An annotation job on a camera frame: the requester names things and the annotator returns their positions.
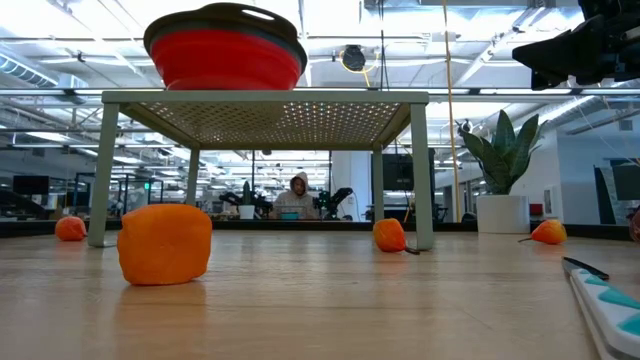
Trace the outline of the red collapsible colander grey rim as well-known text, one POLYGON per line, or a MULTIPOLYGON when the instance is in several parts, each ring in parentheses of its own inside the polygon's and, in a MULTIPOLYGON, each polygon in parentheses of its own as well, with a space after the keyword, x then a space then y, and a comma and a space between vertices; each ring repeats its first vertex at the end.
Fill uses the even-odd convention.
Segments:
POLYGON ((143 43, 169 90, 289 91, 308 62, 289 20, 237 3, 162 16, 143 43))

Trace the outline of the black aluminium table frame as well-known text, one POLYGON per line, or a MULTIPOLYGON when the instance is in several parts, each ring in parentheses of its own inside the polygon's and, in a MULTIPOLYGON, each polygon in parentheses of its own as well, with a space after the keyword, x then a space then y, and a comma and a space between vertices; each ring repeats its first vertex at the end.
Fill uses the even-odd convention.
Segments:
MULTIPOLYGON (((53 235, 54 220, 0 222, 0 238, 53 235)), ((236 220, 213 222, 214 230, 250 231, 370 231, 371 222, 346 221, 276 221, 276 220, 236 220)), ((630 230, 621 225, 574 225, 565 226, 572 237, 631 241, 630 230)))

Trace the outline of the black monitor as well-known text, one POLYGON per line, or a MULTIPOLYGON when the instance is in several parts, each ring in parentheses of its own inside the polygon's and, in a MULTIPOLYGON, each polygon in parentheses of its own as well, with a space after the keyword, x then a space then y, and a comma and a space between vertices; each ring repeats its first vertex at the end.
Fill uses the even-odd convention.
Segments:
POLYGON ((390 191, 414 189, 413 158, 409 154, 384 154, 383 187, 390 191))

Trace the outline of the pale green perforated metal rack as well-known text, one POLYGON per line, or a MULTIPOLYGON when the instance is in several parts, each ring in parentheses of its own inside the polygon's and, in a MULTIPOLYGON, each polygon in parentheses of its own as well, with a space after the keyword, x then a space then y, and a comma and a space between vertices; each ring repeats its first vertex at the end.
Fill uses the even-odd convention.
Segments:
POLYGON ((89 243, 104 244, 118 117, 124 114, 190 151, 186 201, 194 204, 203 150, 367 151, 374 215, 383 217, 382 152, 405 130, 413 150, 416 241, 434 246, 426 130, 429 95, 419 91, 105 91, 91 200, 89 243))

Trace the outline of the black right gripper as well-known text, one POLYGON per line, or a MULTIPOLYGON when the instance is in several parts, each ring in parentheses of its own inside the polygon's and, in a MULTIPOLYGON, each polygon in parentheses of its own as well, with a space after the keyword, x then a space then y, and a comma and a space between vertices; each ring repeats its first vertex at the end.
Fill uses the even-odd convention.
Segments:
POLYGON ((640 78, 640 0, 578 0, 585 20, 554 38, 520 46, 515 60, 532 70, 531 88, 573 77, 581 86, 640 78))

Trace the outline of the small orange toy fruit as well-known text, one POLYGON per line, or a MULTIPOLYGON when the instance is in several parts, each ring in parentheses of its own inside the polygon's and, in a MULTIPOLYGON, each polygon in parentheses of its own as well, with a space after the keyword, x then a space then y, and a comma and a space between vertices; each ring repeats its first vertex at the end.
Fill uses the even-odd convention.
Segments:
POLYGON ((548 245, 559 245, 568 240, 565 226, 556 219, 545 220, 539 224, 524 241, 536 241, 548 245))
POLYGON ((75 216, 59 219, 56 222, 54 233, 60 241, 66 242, 82 241, 87 236, 85 222, 75 216))
POLYGON ((382 252, 420 254, 419 250, 407 245, 402 224, 395 218, 376 221, 373 226, 373 238, 377 248, 382 252))

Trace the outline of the orange toy tangerine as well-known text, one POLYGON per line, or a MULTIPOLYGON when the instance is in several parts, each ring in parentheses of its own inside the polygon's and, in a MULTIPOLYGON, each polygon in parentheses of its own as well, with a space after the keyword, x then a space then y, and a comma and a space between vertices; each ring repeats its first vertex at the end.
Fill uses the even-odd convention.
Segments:
POLYGON ((207 271, 213 225, 198 208, 147 205, 125 214, 121 222, 119 264, 130 284, 183 284, 207 271))

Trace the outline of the person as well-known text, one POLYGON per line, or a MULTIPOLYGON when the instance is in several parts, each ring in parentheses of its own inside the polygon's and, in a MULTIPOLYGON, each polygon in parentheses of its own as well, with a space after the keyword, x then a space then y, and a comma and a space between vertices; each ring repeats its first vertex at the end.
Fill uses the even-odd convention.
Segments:
POLYGON ((291 178, 289 189, 278 195, 273 203, 273 219, 281 219, 284 213, 297 213, 299 220, 317 220, 313 196, 309 193, 308 177, 300 172, 291 178))

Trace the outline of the small plant in white pot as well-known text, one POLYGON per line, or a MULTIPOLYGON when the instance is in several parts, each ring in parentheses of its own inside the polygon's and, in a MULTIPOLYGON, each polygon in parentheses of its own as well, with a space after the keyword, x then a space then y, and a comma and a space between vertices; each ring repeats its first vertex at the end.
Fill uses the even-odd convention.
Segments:
POLYGON ((246 181, 243 185, 242 201, 238 205, 241 220, 252 220, 255 215, 255 205, 253 204, 253 193, 251 185, 246 181))

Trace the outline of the snake plant in white pot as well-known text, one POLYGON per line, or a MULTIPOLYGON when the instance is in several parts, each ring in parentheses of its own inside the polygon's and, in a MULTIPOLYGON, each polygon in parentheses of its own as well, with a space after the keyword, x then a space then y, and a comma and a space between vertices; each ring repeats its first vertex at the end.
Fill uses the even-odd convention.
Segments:
POLYGON ((475 158, 488 187, 476 200, 478 231, 487 234, 525 234, 530 231, 529 200, 513 195, 513 185, 526 173, 539 139, 539 116, 516 130, 505 111, 499 112, 491 139, 464 132, 464 146, 475 158))

